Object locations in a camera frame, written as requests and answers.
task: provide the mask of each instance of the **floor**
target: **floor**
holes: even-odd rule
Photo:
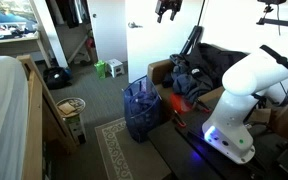
[[[106,180],[107,175],[97,143],[94,128],[124,116],[123,91],[128,86],[126,74],[112,78],[110,74],[100,79],[94,65],[70,65],[73,79],[72,86],[51,90],[58,102],[68,97],[79,97],[86,102],[80,114],[86,133],[87,142],[78,147],[77,152],[65,155],[59,149],[53,153],[54,179],[58,180]],[[58,147],[52,142],[50,147]]]

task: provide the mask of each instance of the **backpack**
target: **backpack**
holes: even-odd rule
[[[197,43],[188,55],[171,55],[175,65],[171,73],[173,91],[193,104],[199,96],[222,86],[224,73],[246,56],[206,43]]]
[[[51,67],[43,71],[43,79],[48,89],[60,89],[72,85],[70,72],[63,67]]]

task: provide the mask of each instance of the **laundry basket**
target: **laundry basket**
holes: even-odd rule
[[[147,76],[130,84],[123,94],[127,129],[135,141],[144,142],[160,123],[160,96]]]

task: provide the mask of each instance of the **carpet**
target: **carpet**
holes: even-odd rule
[[[150,141],[131,138],[124,118],[95,127],[109,180],[161,180],[171,173]]]

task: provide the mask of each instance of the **couch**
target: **couch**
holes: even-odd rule
[[[161,101],[161,119],[162,123],[168,121],[173,116],[173,109],[170,102],[170,95],[173,92],[172,88],[163,88],[162,82],[165,75],[171,72],[174,64],[171,60],[165,59],[148,65],[147,76],[152,80]],[[223,87],[217,88],[210,93],[200,97],[203,102],[207,102],[214,98],[219,98],[224,91]],[[288,139],[288,105],[280,108],[268,108],[265,110],[255,111],[252,114],[254,119],[261,119],[269,123],[269,126],[280,136]]]

